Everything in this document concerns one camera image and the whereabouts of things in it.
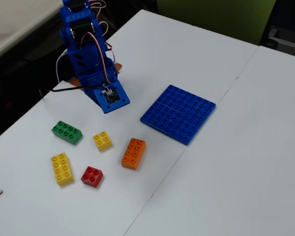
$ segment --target wire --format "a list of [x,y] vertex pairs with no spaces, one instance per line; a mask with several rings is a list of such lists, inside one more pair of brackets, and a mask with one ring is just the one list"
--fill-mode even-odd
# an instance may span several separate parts
[[59,74],[58,74],[58,63],[60,61],[60,58],[62,58],[63,56],[65,56],[67,54],[68,54],[68,49],[64,50],[63,53],[58,57],[58,59],[56,61],[56,74],[57,74],[58,84],[60,83]]
[[102,1],[102,2],[104,3],[104,5],[102,5],[102,3],[99,2],[99,1],[97,1],[97,0],[94,1],[94,3],[92,3],[93,1],[91,1],[91,0],[88,1],[88,2],[90,3],[90,7],[91,7],[91,9],[94,9],[94,8],[97,8],[97,9],[98,9],[97,14],[96,14],[96,19],[97,19],[98,16],[99,16],[100,10],[101,10],[102,8],[106,7],[106,3],[105,3],[105,1],[103,1],[103,0],[100,0],[100,1]]
[[108,49],[108,51],[111,51],[111,52],[113,53],[113,56],[114,56],[114,61],[113,61],[113,64],[115,64],[115,62],[116,62],[116,59],[115,59],[115,54],[114,54],[114,51],[113,51],[113,49],[112,49],[112,48],[110,48],[110,49]]
[[80,48],[81,48],[81,44],[82,44],[82,42],[83,42],[83,40],[84,40],[84,37],[85,37],[86,35],[88,35],[88,34],[92,37],[92,39],[94,40],[94,42],[95,42],[95,44],[96,44],[96,46],[97,46],[97,49],[98,49],[98,52],[99,52],[99,55],[100,55],[100,59],[101,59],[101,61],[102,61],[103,73],[104,73],[105,80],[106,80],[106,82],[107,82],[108,84],[111,84],[111,83],[109,82],[109,80],[108,80],[108,77],[107,77],[106,66],[105,66],[105,62],[104,62],[104,57],[103,57],[103,54],[102,54],[102,50],[100,49],[99,43],[98,43],[97,39],[94,37],[94,35],[91,34],[90,32],[87,32],[86,34],[84,34],[83,37],[82,37],[81,43],[80,43]]
[[107,25],[106,31],[102,34],[102,36],[104,36],[107,33],[109,26],[108,26],[108,23],[106,21],[100,21],[100,22],[98,22],[99,25],[102,24],[102,23],[105,23]]
[[86,86],[78,86],[74,88],[62,88],[62,89],[46,89],[46,88],[40,88],[39,91],[50,91],[50,92],[63,92],[63,91],[70,91],[70,90],[76,90],[76,89],[91,89],[91,88],[105,88],[107,91],[109,89],[105,86],[98,86],[98,85],[86,85]]
[[103,84],[103,87],[104,87],[108,92],[112,91],[111,89],[107,88],[107,87],[105,86],[105,84]]
[[112,45],[110,45],[108,42],[105,42],[105,44],[106,44],[107,46],[113,48]]

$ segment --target yellow lego brick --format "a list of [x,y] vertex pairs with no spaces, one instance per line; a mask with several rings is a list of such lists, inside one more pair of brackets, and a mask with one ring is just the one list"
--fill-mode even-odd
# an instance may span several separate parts
[[58,156],[52,157],[51,162],[53,164],[56,181],[59,186],[74,180],[71,173],[70,164],[65,153],[61,153]]
[[108,137],[106,131],[104,132],[101,132],[97,135],[95,135],[93,137],[97,147],[98,147],[98,150],[102,151],[106,148],[109,148],[112,144],[112,141],[110,140],[110,138]]

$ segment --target green lego brick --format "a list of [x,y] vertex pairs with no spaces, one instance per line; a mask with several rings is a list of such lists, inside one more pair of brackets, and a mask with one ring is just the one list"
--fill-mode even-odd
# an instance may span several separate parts
[[51,131],[54,133],[54,135],[68,141],[73,145],[75,145],[83,136],[79,129],[74,128],[63,121],[59,121]]

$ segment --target blue 3d printed part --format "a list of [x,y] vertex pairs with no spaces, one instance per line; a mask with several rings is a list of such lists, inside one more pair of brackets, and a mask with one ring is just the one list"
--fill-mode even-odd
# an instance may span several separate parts
[[[68,55],[80,84],[94,86],[85,88],[85,94],[99,105],[104,113],[108,113],[129,104],[130,100],[118,80],[118,72],[113,61],[106,56],[108,48],[103,30],[91,9],[90,2],[63,0],[64,7],[61,8],[60,15],[64,28],[60,30],[60,34],[68,48]],[[103,64],[106,67],[108,82]]]
[[140,121],[188,145],[216,104],[169,85]]

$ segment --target red lego brick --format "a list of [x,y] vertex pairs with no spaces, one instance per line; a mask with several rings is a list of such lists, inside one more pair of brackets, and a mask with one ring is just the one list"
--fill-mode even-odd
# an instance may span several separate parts
[[145,141],[139,139],[131,139],[126,153],[121,160],[122,166],[125,168],[136,170],[139,166],[145,149]]
[[84,172],[81,180],[84,184],[97,187],[98,183],[103,177],[103,173],[101,170],[95,169],[93,167],[88,167],[87,170]]

